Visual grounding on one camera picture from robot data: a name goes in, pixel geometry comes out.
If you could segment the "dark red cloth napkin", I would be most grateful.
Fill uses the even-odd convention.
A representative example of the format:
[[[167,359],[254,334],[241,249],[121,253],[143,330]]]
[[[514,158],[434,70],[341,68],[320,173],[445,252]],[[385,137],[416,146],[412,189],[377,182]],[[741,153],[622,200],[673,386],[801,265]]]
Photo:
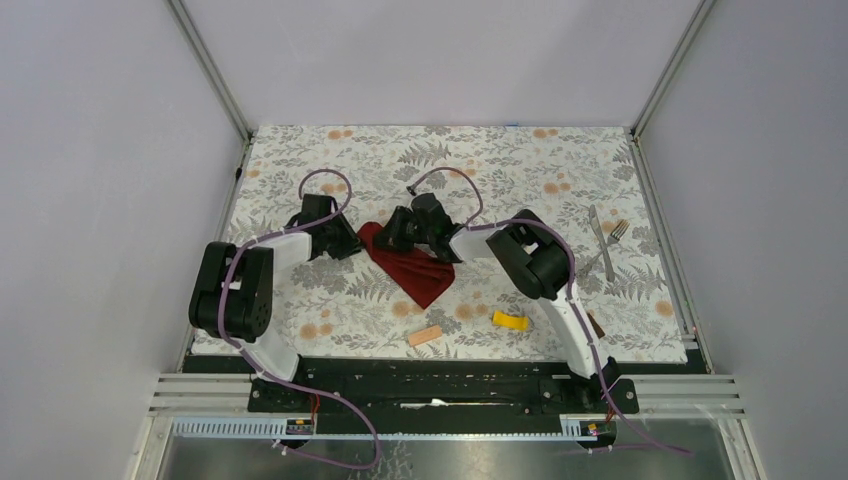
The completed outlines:
[[[380,249],[376,234],[383,227],[376,222],[365,223],[357,232],[369,257],[422,309],[433,304],[455,281],[455,269],[424,251],[409,252]]]

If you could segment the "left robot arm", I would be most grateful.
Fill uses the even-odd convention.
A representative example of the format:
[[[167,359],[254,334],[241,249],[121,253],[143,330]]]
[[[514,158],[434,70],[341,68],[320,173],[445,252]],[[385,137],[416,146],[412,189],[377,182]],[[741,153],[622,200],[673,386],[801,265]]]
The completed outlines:
[[[304,194],[301,210],[282,229],[242,246],[213,241],[205,247],[188,306],[197,330],[233,347],[261,379],[273,381],[272,398],[288,411],[309,401],[310,385],[296,375],[300,355],[270,326],[278,277],[327,255],[344,260],[363,242],[329,195]]]

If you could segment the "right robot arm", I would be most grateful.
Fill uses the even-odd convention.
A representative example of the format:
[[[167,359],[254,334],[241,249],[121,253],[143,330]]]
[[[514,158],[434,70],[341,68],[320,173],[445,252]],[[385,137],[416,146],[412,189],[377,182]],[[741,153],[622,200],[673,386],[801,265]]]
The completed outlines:
[[[576,283],[575,257],[563,237],[528,209],[498,222],[457,223],[432,194],[398,206],[384,226],[368,224],[360,236],[378,263],[421,307],[452,282],[454,265],[494,258],[514,287],[538,302],[564,347],[575,402],[609,417],[624,415],[613,388],[620,377],[614,358],[603,354],[600,334]]]

